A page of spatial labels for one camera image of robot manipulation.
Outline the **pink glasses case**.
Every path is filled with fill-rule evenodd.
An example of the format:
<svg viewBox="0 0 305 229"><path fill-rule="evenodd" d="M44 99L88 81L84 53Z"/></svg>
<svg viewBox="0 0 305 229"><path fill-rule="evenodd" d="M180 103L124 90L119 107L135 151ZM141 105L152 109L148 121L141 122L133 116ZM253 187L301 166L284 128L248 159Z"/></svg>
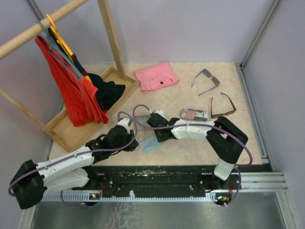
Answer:
<svg viewBox="0 0 305 229"><path fill-rule="evenodd" d="M134 120L137 121L136 126L138 131L152 131L151 127L147 124L150 114L135 113Z"/></svg>

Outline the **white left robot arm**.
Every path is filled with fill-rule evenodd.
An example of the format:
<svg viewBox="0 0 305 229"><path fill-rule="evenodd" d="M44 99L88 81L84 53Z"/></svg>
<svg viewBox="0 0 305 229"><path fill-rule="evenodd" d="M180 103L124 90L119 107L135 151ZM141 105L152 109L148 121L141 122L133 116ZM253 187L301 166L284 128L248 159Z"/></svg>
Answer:
<svg viewBox="0 0 305 229"><path fill-rule="evenodd" d="M10 182L8 193L16 198L21 209L28 209L57 192L83 187L94 189L99 177L92 165L121 151L133 151L138 146L137 132L125 124L116 125L106 135L57 159L40 163L28 160Z"/></svg>

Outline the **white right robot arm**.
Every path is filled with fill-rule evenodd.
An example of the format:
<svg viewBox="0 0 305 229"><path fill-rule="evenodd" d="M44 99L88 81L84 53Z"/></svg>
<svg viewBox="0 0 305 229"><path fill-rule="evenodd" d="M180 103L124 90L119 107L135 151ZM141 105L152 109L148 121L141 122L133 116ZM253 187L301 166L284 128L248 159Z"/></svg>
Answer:
<svg viewBox="0 0 305 229"><path fill-rule="evenodd" d="M153 128L158 142L170 139L206 140L219 157L213 172L213 184L219 189L230 183L229 175L248 142L247 135L226 117L200 123L180 118L166 120L153 113L146 123Z"/></svg>

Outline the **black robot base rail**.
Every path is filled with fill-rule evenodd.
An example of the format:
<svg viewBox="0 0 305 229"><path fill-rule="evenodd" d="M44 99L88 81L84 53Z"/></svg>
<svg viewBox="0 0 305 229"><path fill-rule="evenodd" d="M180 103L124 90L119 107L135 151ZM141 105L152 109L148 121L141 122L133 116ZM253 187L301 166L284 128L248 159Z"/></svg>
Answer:
<svg viewBox="0 0 305 229"><path fill-rule="evenodd" d="M95 166L91 181L74 185L85 174L74 172L66 178L69 187L54 190L44 201L83 202L215 202L228 203L236 191L271 191L272 169L252 165L234 170L226 181L213 175L214 166Z"/></svg>

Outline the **light blue cleaning cloth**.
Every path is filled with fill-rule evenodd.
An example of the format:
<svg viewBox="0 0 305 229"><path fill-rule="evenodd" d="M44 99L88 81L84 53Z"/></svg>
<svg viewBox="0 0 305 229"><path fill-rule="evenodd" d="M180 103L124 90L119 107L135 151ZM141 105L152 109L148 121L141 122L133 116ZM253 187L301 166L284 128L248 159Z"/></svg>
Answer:
<svg viewBox="0 0 305 229"><path fill-rule="evenodd" d="M157 149L160 147L162 144L158 142L157 137L155 135L141 141L139 143L140 147L144 151L144 153L148 154L151 151Z"/></svg>

